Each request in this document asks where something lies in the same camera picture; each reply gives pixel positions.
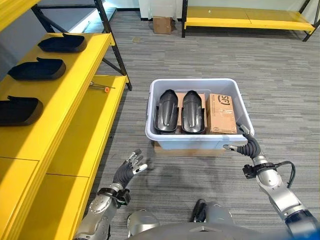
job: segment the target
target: cardboard box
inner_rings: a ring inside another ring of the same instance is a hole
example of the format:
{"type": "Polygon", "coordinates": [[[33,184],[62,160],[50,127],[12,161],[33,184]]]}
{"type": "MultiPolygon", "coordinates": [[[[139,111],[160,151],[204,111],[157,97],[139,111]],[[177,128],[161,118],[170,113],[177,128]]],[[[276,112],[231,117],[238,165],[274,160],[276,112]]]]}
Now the cardboard box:
{"type": "Polygon", "coordinates": [[[153,32],[155,34],[171,34],[172,17],[154,16],[153,32]]]}
{"type": "Polygon", "coordinates": [[[209,94],[206,101],[207,134],[236,134],[237,126],[231,96],[209,94]]]}
{"type": "MultiPolygon", "coordinates": [[[[181,133],[182,132],[182,106],[183,106],[183,101],[184,101],[184,97],[187,94],[186,92],[176,92],[175,93],[176,96],[178,97],[178,108],[179,108],[179,112],[178,112],[178,123],[177,123],[177,131],[176,133],[181,133]]],[[[204,93],[198,93],[199,97],[201,98],[201,106],[204,109],[204,132],[206,132],[207,129],[207,110],[206,110],[206,95],[204,93]]]]}

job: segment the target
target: black metal shelf frame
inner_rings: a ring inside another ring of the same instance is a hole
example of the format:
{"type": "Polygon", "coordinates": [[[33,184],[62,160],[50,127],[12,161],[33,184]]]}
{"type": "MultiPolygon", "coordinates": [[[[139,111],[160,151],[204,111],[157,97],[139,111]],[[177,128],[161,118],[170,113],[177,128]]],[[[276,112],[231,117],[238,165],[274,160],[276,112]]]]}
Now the black metal shelf frame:
{"type": "Polygon", "coordinates": [[[116,70],[118,73],[120,73],[123,76],[127,76],[128,82],[126,83],[126,86],[128,87],[129,91],[132,91],[132,85],[130,82],[130,79],[128,77],[124,61],[122,60],[122,57],[120,55],[120,51],[118,49],[118,45],[116,43],[116,39],[114,37],[114,34],[111,30],[110,23],[105,11],[105,8],[103,6],[102,0],[93,0],[94,4],[67,4],[67,5],[34,5],[31,10],[35,14],[35,16],[38,18],[44,29],[48,33],[54,33],[56,28],[62,33],[67,33],[68,31],[65,30],[63,27],[59,26],[57,23],[49,19],[47,16],[44,15],[44,13],[41,11],[41,9],[97,9],[99,16],[101,18],[102,24],[103,24],[103,32],[106,32],[107,34],[111,34],[114,40],[114,46],[112,47],[113,53],[115,55],[115,58],[119,64],[119,67],[112,64],[109,60],[107,60],[105,57],[102,58],[102,61],[109,65],[111,68],[116,70]]]}

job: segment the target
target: yellow shelving unit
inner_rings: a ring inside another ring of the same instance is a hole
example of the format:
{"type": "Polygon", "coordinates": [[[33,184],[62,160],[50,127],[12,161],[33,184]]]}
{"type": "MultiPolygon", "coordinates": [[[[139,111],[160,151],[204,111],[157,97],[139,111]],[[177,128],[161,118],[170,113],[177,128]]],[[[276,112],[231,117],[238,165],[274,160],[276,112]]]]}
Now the yellow shelving unit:
{"type": "Polygon", "coordinates": [[[40,0],[0,0],[0,32],[40,0]]]}
{"type": "MultiPolygon", "coordinates": [[[[60,35],[61,33],[48,33],[44,39],[60,35]]],[[[3,159],[0,162],[0,239],[2,240],[18,239],[40,185],[55,183],[50,180],[48,180],[49,183],[43,182],[44,178],[51,179],[45,177],[47,172],[57,176],[75,176],[74,182],[78,185],[74,186],[82,189],[82,191],[75,191],[75,194],[83,193],[82,205],[77,208],[81,209],[86,204],[106,144],[106,136],[111,129],[128,78],[127,76],[94,77],[108,46],[114,45],[114,40],[110,33],[88,33],[83,36],[87,42],[83,52],[43,52],[35,46],[20,61],[21,63],[35,61],[36,57],[63,59],[66,71],[62,77],[35,82],[14,80],[7,75],[0,83],[0,100],[5,100],[7,96],[34,97],[44,105],[41,117],[34,124],[0,127],[2,140],[0,159],[3,159]],[[111,88],[109,93],[96,89],[87,91],[93,77],[95,82],[114,86],[115,89],[111,88]],[[84,109],[79,108],[81,101],[82,106],[85,106],[84,109]],[[81,136],[75,136],[74,132],[65,134],[71,122],[73,122],[71,129],[87,124],[76,131],[81,136]],[[91,135],[97,129],[103,132],[103,137],[98,134],[91,135]],[[69,160],[69,167],[66,167],[66,159],[69,160]]],[[[59,212],[62,206],[56,207],[52,210],[54,213],[59,212]]],[[[77,214],[77,219],[74,221],[81,219],[83,211],[77,214]]],[[[32,228],[28,230],[30,234],[33,233],[32,228]]]]}
{"type": "Polygon", "coordinates": [[[33,201],[19,240],[68,240],[82,219],[127,77],[95,76],[93,81],[114,88],[109,93],[87,90],[33,201]]]}
{"type": "Polygon", "coordinates": [[[301,30],[312,33],[312,26],[299,12],[237,7],[188,6],[187,26],[301,30]]]}

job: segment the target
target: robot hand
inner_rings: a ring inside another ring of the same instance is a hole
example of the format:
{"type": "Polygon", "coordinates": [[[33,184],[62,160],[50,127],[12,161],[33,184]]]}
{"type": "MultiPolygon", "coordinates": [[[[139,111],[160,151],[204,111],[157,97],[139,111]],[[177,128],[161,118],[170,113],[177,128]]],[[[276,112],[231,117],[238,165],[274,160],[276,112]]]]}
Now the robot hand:
{"type": "Polygon", "coordinates": [[[140,149],[136,149],[134,152],[132,152],[129,158],[124,161],[115,172],[113,183],[118,183],[125,189],[134,175],[147,169],[147,164],[141,164],[141,160],[144,158],[144,156],[140,154],[140,149]]]}
{"type": "Polygon", "coordinates": [[[237,125],[248,140],[247,144],[243,146],[224,145],[223,147],[252,159],[253,166],[246,164],[242,169],[245,177],[247,179],[256,178],[260,189],[269,197],[270,203],[293,236],[316,231],[319,227],[318,221],[290,189],[296,174],[295,165],[290,161],[275,164],[268,162],[250,130],[242,124],[237,125]],[[277,172],[277,168],[285,164],[291,165],[287,186],[283,184],[282,178],[277,172]]]}
{"type": "Polygon", "coordinates": [[[143,156],[137,149],[123,162],[116,171],[113,182],[108,187],[101,188],[88,208],[74,240],[105,240],[110,237],[110,223],[118,208],[128,205],[131,197],[126,186],[137,173],[147,169],[142,164],[143,156]]]}
{"type": "Polygon", "coordinates": [[[230,151],[238,152],[242,155],[249,156],[251,159],[254,159],[258,156],[265,157],[261,151],[260,145],[255,139],[254,135],[250,130],[243,124],[238,124],[240,131],[243,132],[243,136],[248,140],[248,143],[244,146],[234,146],[234,145],[223,145],[223,147],[230,151]]]}

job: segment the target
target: white plastic bin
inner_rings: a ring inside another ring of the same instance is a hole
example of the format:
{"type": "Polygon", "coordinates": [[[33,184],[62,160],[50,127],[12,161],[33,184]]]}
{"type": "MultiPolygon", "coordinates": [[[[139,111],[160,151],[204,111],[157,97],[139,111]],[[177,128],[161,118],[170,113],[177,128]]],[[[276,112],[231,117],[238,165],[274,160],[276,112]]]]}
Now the white plastic bin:
{"type": "Polygon", "coordinates": [[[247,142],[239,130],[237,134],[157,134],[154,128],[156,106],[159,105],[160,96],[168,89],[178,93],[195,90],[199,94],[205,94],[206,99],[211,93],[231,96],[236,122],[246,125],[252,134],[255,134],[238,85],[234,80],[229,78],[157,79],[150,85],[145,134],[149,139],[157,141],[163,149],[222,149],[225,144],[244,145],[247,142]]]}

